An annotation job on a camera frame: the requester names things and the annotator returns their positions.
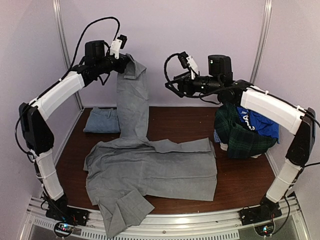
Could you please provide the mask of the light blue denim skirt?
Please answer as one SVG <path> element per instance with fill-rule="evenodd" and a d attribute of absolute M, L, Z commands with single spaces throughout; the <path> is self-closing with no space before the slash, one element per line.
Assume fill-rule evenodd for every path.
<path fill-rule="evenodd" d="M 94 107 L 86 121 L 84 133 L 116 134 L 120 133 L 117 110 Z"/>

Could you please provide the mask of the grey shirt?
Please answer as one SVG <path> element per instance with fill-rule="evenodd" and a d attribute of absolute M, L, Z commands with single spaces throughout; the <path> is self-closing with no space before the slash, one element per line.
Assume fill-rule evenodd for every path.
<path fill-rule="evenodd" d="M 84 160 L 86 191 L 112 238 L 153 211 L 146 196 L 209 201 L 217 186 L 215 151 L 208 138 L 151 141 L 146 67 L 130 58 L 117 76 L 120 136 L 98 142 Z"/>

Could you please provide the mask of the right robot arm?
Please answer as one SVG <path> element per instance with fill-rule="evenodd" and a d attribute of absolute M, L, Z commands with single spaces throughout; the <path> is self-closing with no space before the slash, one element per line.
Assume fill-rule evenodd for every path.
<path fill-rule="evenodd" d="M 294 105 L 253 83 L 235 80 L 231 58 L 211 54 L 207 57 L 208 74 L 202 75 L 194 58 L 186 52 L 171 54 L 164 62 L 165 87 L 180 98 L 203 99 L 216 95 L 222 104 L 257 113 L 292 136 L 284 162 L 256 210 L 266 221 L 276 212 L 276 204 L 297 182 L 308 163 L 320 123 L 312 108 Z"/>

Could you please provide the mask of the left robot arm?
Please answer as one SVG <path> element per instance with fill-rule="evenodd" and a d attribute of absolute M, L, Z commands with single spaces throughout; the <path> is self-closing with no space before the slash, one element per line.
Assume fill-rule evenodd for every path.
<path fill-rule="evenodd" d="M 101 75 L 109 75 L 112 71 L 122 74 L 130 61 L 120 53 L 125 44 L 123 35 L 113 40 L 108 50 L 105 50 L 107 44 L 103 40 L 87 42 L 79 64 L 71 66 L 61 79 L 31 102 L 19 106 L 18 123 L 28 147 L 27 155 L 35 166 L 47 201 L 53 205 L 53 215 L 61 222 L 69 221 L 72 211 L 66 207 L 68 199 L 53 161 L 55 137 L 47 121 L 70 96 L 100 80 Z"/>

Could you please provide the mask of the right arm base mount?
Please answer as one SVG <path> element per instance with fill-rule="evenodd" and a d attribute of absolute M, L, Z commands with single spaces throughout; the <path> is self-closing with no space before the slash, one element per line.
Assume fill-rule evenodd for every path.
<path fill-rule="evenodd" d="M 239 212 L 242 226 L 254 225 L 254 230 L 260 237 L 271 237 L 276 231 L 275 218 L 281 217 L 282 212 L 278 202 L 263 196 L 258 206 L 245 206 Z"/>

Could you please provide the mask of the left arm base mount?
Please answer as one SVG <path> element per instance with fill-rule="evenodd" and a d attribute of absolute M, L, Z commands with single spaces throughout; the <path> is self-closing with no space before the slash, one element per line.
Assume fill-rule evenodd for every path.
<path fill-rule="evenodd" d="M 73 233 L 75 227 L 86 226 L 89 211 L 68 206 L 65 195 L 62 196 L 62 199 L 52 200 L 44 194 L 43 202 L 40 205 L 42 210 L 44 210 L 44 203 L 48 204 L 45 210 L 45 216 L 56 221 L 53 226 L 53 232 L 56 237 L 65 239 Z"/>

